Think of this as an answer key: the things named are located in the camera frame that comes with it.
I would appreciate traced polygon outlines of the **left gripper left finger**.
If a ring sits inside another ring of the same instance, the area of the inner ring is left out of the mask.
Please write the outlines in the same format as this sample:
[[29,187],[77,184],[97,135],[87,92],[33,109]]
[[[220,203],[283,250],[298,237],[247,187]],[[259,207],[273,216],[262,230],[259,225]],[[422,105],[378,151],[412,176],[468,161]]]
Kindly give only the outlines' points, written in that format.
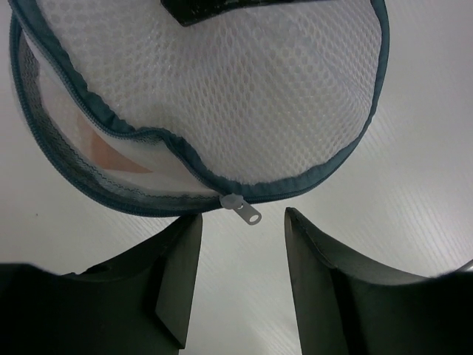
[[186,346],[200,215],[80,274],[1,265],[3,354],[178,354]]

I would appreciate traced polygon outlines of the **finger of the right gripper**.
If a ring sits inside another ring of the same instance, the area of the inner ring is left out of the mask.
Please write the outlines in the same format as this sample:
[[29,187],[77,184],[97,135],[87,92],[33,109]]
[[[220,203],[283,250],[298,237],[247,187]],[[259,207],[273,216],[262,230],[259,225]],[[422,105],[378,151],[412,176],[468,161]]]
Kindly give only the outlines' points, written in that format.
[[292,0],[162,0],[166,11],[183,27],[233,10],[301,3]]

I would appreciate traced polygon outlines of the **pink beige bra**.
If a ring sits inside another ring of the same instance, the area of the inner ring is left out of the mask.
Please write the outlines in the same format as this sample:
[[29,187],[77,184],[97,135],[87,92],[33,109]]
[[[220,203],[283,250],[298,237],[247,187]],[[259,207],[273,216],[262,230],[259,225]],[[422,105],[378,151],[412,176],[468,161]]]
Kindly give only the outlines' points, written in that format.
[[103,169],[131,172],[138,174],[152,171],[122,155],[108,144],[91,126],[82,111],[76,107],[67,94],[56,93],[55,99],[62,99],[65,106],[72,112],[71,125],[73,136],[78,148],[92,163]]

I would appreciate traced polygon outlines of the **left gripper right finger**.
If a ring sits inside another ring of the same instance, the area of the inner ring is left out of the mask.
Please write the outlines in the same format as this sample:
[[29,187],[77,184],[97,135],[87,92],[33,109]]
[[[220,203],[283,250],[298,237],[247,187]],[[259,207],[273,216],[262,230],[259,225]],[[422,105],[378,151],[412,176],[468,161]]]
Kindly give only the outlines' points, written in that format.
[[303,354],[470,354],[472,265],[422,277],[339,242],[294,208],[285,244]]

